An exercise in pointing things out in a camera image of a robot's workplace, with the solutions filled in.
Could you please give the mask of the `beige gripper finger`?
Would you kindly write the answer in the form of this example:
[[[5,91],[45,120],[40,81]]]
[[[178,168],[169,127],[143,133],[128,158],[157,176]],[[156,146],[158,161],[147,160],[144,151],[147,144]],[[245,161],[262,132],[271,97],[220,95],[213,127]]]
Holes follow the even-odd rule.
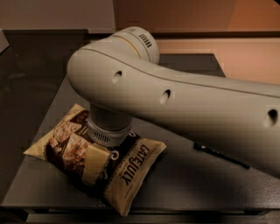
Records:
[[[100,178],[105,166],[109,162],[110,151],[93,143],[87,147],[82,182],[87,186],[94,186]]]

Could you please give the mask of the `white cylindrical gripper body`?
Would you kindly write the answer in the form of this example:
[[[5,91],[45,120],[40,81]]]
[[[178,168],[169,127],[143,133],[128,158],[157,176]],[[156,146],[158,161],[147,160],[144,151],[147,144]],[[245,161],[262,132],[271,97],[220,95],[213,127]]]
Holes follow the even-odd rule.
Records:
[[[97,144],[104,147],[119,146],[128,135],[131,117],[90,105],[87,133]]]

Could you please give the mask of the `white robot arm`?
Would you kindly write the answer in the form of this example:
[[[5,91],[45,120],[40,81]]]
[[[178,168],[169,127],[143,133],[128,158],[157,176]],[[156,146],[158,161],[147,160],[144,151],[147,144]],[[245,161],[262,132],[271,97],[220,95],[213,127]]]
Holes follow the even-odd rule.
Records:
[[[77,50],[72,88],[90,104],[88,134],[113,147],[136,117],[280,177],[277,85],[171,70],[155,39],[130,27]]]

